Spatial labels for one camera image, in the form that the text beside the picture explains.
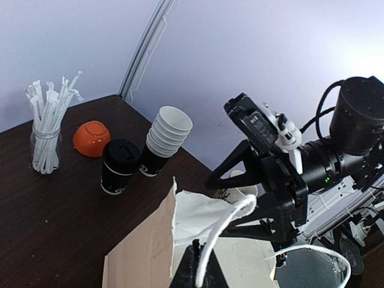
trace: white paper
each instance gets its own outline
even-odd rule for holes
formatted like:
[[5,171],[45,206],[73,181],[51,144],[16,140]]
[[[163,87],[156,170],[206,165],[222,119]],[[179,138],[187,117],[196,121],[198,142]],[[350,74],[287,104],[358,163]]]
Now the white paper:
[[[203,244],[209,234],[202,233],[218,219],[226,215],[232,205],[202,194],[182,191],[176,194],[172,272],[175,274],[184,251],[195,235]],[[265,261],[273,254],[270,242],[244,238],[219,238],[215,254],[230,288],[277,288],[274,281],[275,258]]]

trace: white paper cup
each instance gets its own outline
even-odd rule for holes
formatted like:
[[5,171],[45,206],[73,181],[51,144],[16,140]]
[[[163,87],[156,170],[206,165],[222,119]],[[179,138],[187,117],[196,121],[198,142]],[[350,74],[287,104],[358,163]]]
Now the white paper cup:
[[172,140],[184,140],[185,138],[187,138],[188,134],[175,134],[169,130],[167,130],[166,128],[164,128],[163,126],[161,126],[157,119],[155,119],[153,125],[152,125],[152,128],[154,130],[157,130],[160,134],[166,136],[167,138],[170,138]]
[[159,143],[160,145],[165,146],[165,147],[177,147],[178,148],[184,142],[184,140],[170,139],[170,138],[162,135],[161,133],[159,133],[157,130],[155,130],[153,128],[150,129],[149,133],[151,134],[152,138],[157,143]]
[[165,147],[165,146],[162,146],[160,145],[159,143],[157,143],[153,138],[152,136],[150,135],[150,133],[147,134],[146,136],[146,141],[147,141],[147,144],[153,148],[154,150],[156,150],[157,152],[159,153],[162,153],[162,154],[165,154],[165,155],[173,155],[174,153],[177,152],[177,150],[179,148],[177,147]]
[[180,109],[172,106],[160,108],[158,119],[171,131],[189,132],[193,127],[191,118]]

